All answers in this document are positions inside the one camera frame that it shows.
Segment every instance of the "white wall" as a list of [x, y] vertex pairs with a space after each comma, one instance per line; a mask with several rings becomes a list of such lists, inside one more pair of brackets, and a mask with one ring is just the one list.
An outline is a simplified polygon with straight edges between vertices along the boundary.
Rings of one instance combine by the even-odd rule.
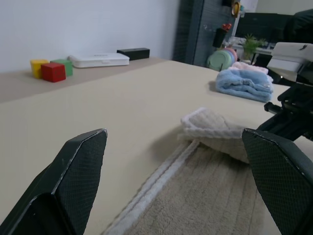
[[178, 8], [179, 0], [0, 0], [0, 72], [132, 47], [171, 59]]
[[255, 12], [258, 1], [261, 0], [241, 0], [240, 4], [245, 7], [246, 12]]
[[259, 0], [256, 12], [293, 15], [313, 8], [313, 0]]

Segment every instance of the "green plant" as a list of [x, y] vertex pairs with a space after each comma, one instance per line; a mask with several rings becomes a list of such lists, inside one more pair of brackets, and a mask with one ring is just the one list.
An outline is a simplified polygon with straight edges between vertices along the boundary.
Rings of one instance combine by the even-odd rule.
[[265, 39], [257, 40], [252, 34], [245, 36], [246, 42], [244, 43], [245, 59], [250, 59], [251, 55], [255, 53], [256, 48], [262, 46], [265, 43]]

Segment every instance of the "towel stack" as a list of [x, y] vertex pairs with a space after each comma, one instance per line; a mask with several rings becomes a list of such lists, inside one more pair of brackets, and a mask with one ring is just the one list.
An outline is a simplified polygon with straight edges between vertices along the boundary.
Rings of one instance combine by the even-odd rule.
[[272, 98], [273, 79], [268, 69], [236, 62], [216, 78], [216, 90], [229, 95], [268, 102]]

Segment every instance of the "folded towel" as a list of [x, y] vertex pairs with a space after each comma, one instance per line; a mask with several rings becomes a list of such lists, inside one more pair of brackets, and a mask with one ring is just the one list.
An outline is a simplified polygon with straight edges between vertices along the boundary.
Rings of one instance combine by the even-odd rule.
[[271, 100], [273, 85], [262, 72], [223, 70], [216, 78], [216, 90], [266, 103]]
[[241, 134], [244, 127], [207, 108], [199, 108], [181, 119], [180, 141], [198, 140], [210, 148], [249, 163]]
[[[268, 74], [268, 69], [263, 67], [258, 67], [254, 65], [248, 65], [244, 62], [235, 62], [231, 67], [228, 68], [229, 70], [249, 70], [249, 71], [258, 71]], [[268, 76], [269, 82], [273, 82], [273, 78], [271, 76]]]

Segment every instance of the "white box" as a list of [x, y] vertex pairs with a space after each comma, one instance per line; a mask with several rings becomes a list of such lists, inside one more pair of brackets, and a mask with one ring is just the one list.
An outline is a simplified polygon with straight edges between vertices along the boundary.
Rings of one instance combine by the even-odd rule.
[[120, 53], [70, 55], [69, 59], [77, 68], [129, 65], [129, 57]]

